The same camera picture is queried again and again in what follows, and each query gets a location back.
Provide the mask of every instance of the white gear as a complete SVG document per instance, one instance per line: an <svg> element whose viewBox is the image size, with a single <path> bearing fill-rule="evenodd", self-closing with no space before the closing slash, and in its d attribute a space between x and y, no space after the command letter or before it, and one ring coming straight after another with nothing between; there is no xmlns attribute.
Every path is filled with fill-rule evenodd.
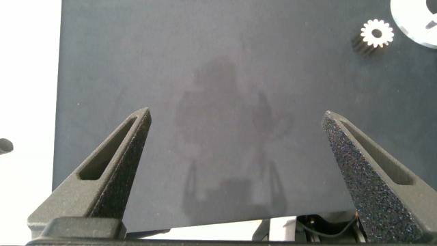
<svg viewBox="0 0 437 246"><path fill-rule="evenodd" d="M375 36L373 31L378 30L380 35ZM361 36L363 37L363 42L367 42L368 46L383 47L384 45L389 45L389 42L393 41L393 28L390 27L388 23L384 23L383 20L369 20L361 28Z"/></svg>

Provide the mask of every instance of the textured black foam pad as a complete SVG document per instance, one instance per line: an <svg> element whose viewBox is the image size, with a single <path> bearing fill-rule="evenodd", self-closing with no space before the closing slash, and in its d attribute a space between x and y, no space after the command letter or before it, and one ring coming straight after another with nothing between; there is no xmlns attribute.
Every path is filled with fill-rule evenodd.
<svg viewBox="0 0 437 246"><path fill-rule="evenodd" d="M423 236L423 231L411 213L385 183L374 166L351 138L352 133L327 111L323 129L343 174L346 186L359 213L367 239L372 243L411 243Z"/></svg>

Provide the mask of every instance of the small gear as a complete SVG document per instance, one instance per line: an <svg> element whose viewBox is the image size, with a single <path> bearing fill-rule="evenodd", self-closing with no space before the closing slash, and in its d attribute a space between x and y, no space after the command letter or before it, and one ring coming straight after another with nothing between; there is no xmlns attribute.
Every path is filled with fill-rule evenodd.
<svg viewBox="0 0 437 246"><path fill-rule="evenodd" d="M393 28L383 20L369 20L364 23L360 34L352 41L354 50L361 55L369 55L393 41Z"/></svg>

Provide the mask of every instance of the black cable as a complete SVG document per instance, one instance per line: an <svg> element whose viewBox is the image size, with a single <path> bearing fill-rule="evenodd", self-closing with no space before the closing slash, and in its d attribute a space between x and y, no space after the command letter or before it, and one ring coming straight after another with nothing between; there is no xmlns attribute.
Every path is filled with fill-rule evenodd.
<svg viewBox="0 0 437 246"><path fill-rule="evenodd" d="M316 235L318 235L318 236L324 236L324 237L328 237L328 238L334 238L334 237L337 237L337 236L340 236L340 235L342 235L354 222L356 221L356 215L354 215L354 217L349 221L349 223L342 229L342 231L340 231L339 233L336 233L336 234L326 234L326 233L321 233L321 232L318 232L318 231L316 231L316 230L313 230L313 229L311 229L311 228L309 228L309 227L307 227L306 225L304 225L302 222L300 222L300 221L297 221L299 224L300 224L300 226L302 226L305 230L307 230L307 231L309 231L309 232L312 232L312 233L314 233L314 234L316 234Z"/></svg>

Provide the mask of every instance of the white background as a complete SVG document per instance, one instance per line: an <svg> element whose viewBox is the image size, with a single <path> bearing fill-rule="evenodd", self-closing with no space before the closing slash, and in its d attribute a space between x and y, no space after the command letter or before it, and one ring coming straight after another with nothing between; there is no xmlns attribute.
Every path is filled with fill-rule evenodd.
<svg viewBox="0 0 437 246"><path fill-rule="evenodd" d="M51 193L61 1L0 1L0 245L24 245Z"/></svg>

